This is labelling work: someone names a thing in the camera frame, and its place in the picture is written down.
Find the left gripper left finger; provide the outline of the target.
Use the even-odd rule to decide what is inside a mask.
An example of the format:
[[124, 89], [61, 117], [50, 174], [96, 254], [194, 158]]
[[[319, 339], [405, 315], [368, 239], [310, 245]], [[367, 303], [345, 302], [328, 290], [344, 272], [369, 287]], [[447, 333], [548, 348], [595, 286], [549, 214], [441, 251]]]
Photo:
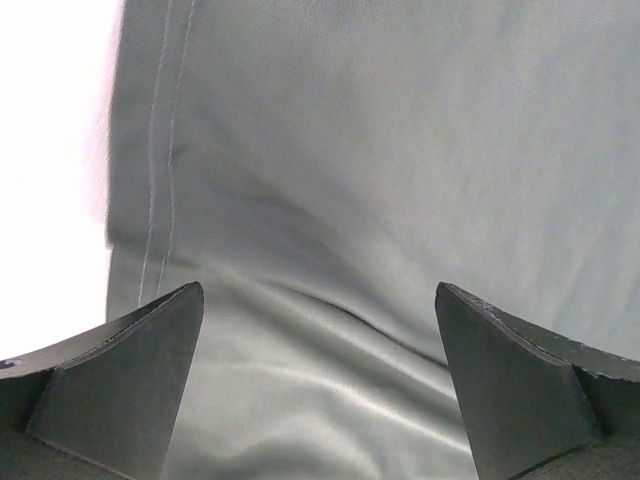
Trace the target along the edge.
[[191, 282], [2, 361], [2, 478], [159, 478], [203, 314]]

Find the dark grey t shirt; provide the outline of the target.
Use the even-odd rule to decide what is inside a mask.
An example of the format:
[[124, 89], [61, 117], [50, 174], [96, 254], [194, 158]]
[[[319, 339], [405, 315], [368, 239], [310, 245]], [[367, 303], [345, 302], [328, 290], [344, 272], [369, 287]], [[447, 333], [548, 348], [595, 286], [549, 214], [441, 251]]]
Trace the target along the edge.
[[447, 281], [639, 355], [635, 1], [129, 1], [108, 313], [197, 281], [166, 479], [472, 479]]

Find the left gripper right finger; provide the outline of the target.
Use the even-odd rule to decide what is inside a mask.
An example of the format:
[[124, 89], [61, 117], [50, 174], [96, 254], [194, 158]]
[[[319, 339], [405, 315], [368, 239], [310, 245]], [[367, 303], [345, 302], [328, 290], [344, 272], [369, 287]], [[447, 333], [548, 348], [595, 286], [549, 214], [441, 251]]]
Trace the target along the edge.
[[435, 310], [479, 478], [638, 478], [638, 362], [453, 284]]

